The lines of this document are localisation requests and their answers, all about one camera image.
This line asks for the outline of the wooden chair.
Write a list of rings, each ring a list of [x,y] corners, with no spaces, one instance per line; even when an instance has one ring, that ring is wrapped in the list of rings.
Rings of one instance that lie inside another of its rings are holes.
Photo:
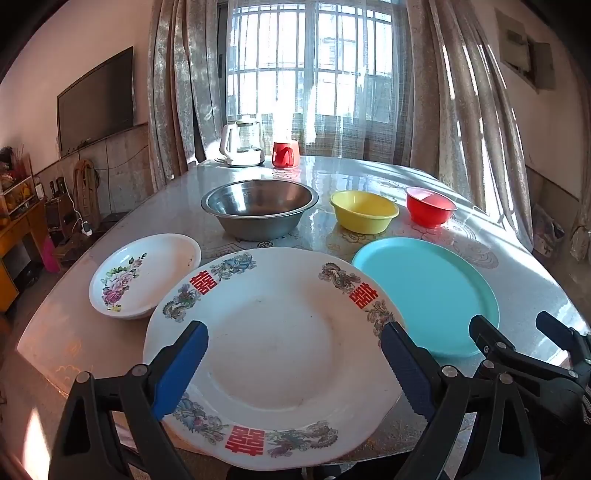
[[[74,203],[82,220],[94,230],[100,225],[98,187],[100,179],[93,163],[87,159],[79,160],[73,170]]]

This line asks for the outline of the yellow plastic bowl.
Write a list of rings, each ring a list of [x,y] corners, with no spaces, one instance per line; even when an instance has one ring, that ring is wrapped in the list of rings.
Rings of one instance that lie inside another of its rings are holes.
[[[358,190],[335,192],[331,205],[339,226],[363,235],[385,232],[400,213],[398,206],[388,198]]]

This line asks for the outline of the stainless steel basin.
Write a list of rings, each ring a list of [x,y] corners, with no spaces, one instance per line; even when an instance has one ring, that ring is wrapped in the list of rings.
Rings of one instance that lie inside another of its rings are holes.
[[[243,180],[216,187],[200,206],[236,239],[259,242],[290,233],[318,203],[307,185],[282,179]]]

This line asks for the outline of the wall electrical box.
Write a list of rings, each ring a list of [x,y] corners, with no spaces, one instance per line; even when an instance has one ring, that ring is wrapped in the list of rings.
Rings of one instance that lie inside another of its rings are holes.
[[[549,43],[531,38],[524,25],[496,9],[501,61],[536,91],[555,90],[556,73]]]

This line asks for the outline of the white power strip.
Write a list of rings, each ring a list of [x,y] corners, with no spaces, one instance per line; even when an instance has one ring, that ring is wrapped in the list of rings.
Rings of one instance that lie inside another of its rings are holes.
[[[93,234],[93,230],[88,222],[84,221],[81,224],[81,233],[87,237],[90,237]]]

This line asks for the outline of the teal plastic plate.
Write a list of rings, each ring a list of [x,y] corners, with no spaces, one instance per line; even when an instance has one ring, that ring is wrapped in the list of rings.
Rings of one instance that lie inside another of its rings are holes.
[[[370,242],[353,265],[377,282],[402,314],[413,341],[438,358],[469,358],[479,350],[470,322],[500,325],[497,298],[483,275],[456,253],[409,237]]]

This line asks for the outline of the white rose deep plate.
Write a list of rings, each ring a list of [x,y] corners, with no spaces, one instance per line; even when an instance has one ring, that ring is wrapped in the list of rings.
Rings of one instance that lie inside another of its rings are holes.
[[[96,269],[88,289],[90,304],[108,317],[141,318],[200,260],[200,246],[186,235],[163,233],[135,240]]]

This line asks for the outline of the wall mounted black television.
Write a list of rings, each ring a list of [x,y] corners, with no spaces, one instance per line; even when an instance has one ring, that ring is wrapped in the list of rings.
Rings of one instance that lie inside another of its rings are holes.
[[[134,50],[128,47],[57,96],[62,157],[134,125],[133,58]]]

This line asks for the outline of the patterned curtain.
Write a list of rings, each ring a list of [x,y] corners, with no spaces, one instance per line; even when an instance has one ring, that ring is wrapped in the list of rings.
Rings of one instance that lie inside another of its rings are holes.
[[[216,1],[155,1],[148,40],[150,174],[158,191],[219,155]]]
[[[495,54],[469,1],[407,4],[413,66],[412,167],[533,248],[525,155]]]

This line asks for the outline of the red plastic bowl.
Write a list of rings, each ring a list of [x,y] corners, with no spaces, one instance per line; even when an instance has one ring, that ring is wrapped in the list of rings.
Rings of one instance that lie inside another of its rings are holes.
[[[435,191],[408,187],[406,193],[411,220],[420,226],[437,228],[446,223],[457,210],[451,199]]]

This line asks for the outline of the right patterned curtain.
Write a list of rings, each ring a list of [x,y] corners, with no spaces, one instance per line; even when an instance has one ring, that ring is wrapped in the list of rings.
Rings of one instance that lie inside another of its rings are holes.
[[[407,4],[413,66],[412,167],[533,248],[525,155],[495,54],[469,1]]]

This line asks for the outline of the white glass electric kettle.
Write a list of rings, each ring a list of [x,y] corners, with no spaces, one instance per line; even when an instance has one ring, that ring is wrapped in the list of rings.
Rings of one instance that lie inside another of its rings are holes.
[[[259,119],[242,116],[221,129],[219,151],[230,167],[255,167],[263,164],[264,153]]]

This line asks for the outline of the barred window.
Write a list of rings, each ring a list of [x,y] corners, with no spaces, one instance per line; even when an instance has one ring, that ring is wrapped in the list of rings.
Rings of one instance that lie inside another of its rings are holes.
[[[222,120],[256,120],[266,151],[410,161],[407,2],[221,1],[217,53]]]

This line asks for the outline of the large white dragon plate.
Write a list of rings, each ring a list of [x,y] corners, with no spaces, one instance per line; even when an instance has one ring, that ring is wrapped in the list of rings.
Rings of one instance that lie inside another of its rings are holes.
[[[245,250],[197,268],[163,297],[143,358],[201,322],[204,358],[164,425],[238,467],[314,466],[360,446],[400,399],[380,340],[399,318],[378,284],[346,261]]]

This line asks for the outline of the left patterned curtain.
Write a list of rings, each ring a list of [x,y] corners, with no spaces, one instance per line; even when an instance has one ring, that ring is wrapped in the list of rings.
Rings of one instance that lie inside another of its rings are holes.
[[[219,155],[216,1],[155,1],[148,40],[150,174],[158,191]]]

